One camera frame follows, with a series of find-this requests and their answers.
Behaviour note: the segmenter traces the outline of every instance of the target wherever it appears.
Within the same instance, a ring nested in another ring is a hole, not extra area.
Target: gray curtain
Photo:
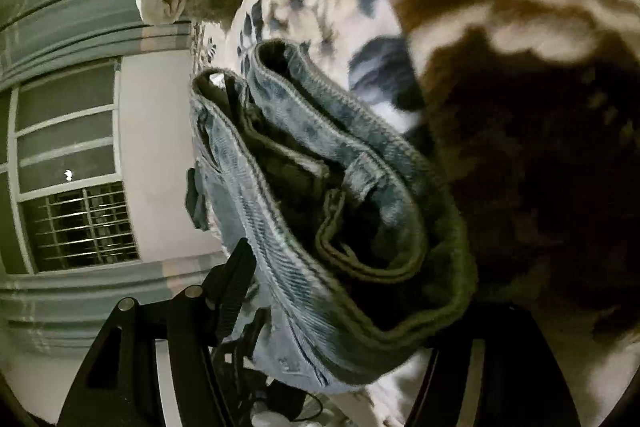
[[[135,0],[21,0],[0,10],[0,90],[96,58],[185,49],[189,31],[145,25]]]
[[[163,301],[199,284],[223,253],[170,261],[51,272],[0,280],[0,322],[21,349],[53,356],[87,350],[118,301]]]

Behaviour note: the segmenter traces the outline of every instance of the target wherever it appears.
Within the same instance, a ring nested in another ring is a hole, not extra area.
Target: bolt
[[[190,299],[196,299],[202,295],[202,286],[198,284],[191,285],[184,291],[184,294]]]
[[[122,312],[128,312],[135,305],[136,302],[131,297],[125,297],[118,303],[118,309]]]

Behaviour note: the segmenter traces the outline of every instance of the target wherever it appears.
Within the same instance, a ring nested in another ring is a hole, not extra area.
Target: cable
[[[311,394],[311,393],[306,393],[307,396],[310,396],[311,398],[313,398],[316,403],[320,406],[320,410],[316,413],[313,414],[311,416],[307,416],[306,418],[296,418],[295,420],[293,420],[293,422],[309,422],[311,420],[315,420],[316,418],[318,418],[318,416],[320,416],[322,414],[322,412],[324,411],[324,404],[322,403],[322,400],[320,400],[316,395]]]

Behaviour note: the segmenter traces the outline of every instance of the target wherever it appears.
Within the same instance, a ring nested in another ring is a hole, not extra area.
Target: blue denim jeans
[[[256,367],[343,393],[463,314],[476,287],[465,227],[433,164],[303,48],[265,41],[250,60],[246,78],[205,71],[191,96],[196,159],[225,246],[245,236],[257,259],[233,337],[267,308]]]

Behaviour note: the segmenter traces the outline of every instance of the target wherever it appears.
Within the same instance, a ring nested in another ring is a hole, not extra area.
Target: window frame
[[[27,87],[27,90],[38,87],[46,82],[54,81],[60,78],[61,76],[65,76],[67,74],[81,73],[82,71],[88,71],[93,68],[104,67],[106,64],[112,64],[113,70],[114,70],[113,103],[57,116],[55,118],[51,118],[43,122],[38,122],[34,125],[25,127],[24,129],[20,129],[20,130],[16,130],[18,100],[20,97],[20,89],[24,90],[25,86],[21,86],[18,84],[17,86],[12,87],[10,104],[9,104],[7,137],[6,137],[7,162],[5,164],[0,165],[0,173],[7,172],[12,217],[14,219],[14,227],[16,230],[17,238],[18,238],[18,245],[20,246],[20,254],[24,261],[24,265],[26,267],[27,273],[26,274],[7,274],[4,269],[4,264],[2,262],[1,252],[0,252],[0,273],[4,273],[9,277],[32,277],[33,275],[46,276],[46,275],[60,273],[60,270],[54,270],[54,271],[37,270],[36,262],[31,250],[29,237],[26,232],[24,215],[20,207],[21,203],[23,203],[24,201],[30,201],[37,198],[50,196],[52,194],[58,194],[59,192],[66,192],[68,190],[76,190],[80,188],[92,187],[94,185],[102,185],[102,184],[109,184],[109,183],[123,181],[122,163],[120,160],[120,121],[119,121],[120,115],[118,111],[119,102],[120,102],[120,69],[121,69],[119,58],[108,58],[106,60],[97,61],[94,64],[80,64],[77,67],[68,68],[68,70],[65,70],[64,72],[56,71],[54,73],[48,74],[46,77],[40,80],[34,81],[34,84],[28,85],[29,87]],[[20,165],[20,161],[18,160],[18,155],[17,155],[18,138],[28,135],[32,132],[36,132],[41,129],[50,127],[52,125],[65,122],[65,121],[70,121],[76,118],[82,118],[84,116],[90,116],[92,114],[99,114],[104,112],[111,113],[112,134],[111,134],[111,139],[109,139],[109,141],[113,145],[113,163],[115,167],[114,173],[105,174],[102,176],[94,176],[93,178],[86,178],[84,180],[66,182],[64,184],[52,185],[50,187],[38,188],[36,190],[30,190],[28,192],[20,191],[20,183],[19,183],[19,177],[18,177],[18,168]],[[125,266],[127,264],[138,264],[140,262],[141,262],[140,259],[136,259],[133,261],[122,261],[114,264],[96,264],[92,266],[69,268],[69,269],[65,269],[64,271],[76,272],[76,271],[89,271],[89,270],[95,270],[95,269],[106,269],[109,267],[113,267],[115,265]]]

